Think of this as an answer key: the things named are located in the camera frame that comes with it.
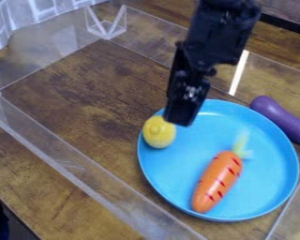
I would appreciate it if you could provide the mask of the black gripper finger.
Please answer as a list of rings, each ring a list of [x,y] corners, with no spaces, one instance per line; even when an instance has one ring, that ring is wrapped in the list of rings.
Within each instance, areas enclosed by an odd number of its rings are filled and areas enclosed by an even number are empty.
[[[202,76],[193,77],[186,70],[177,70],[170,76],[169,102],[165,119],[178,126],[189,127],[199,113],[211,82]]]

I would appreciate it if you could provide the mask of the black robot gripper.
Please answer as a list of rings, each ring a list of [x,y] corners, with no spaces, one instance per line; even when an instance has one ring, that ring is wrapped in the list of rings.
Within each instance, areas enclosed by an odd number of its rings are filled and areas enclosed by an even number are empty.
[[[199,0],[170,75],[214,76],[217,65],[237,65],[261,14],[254,0]]]

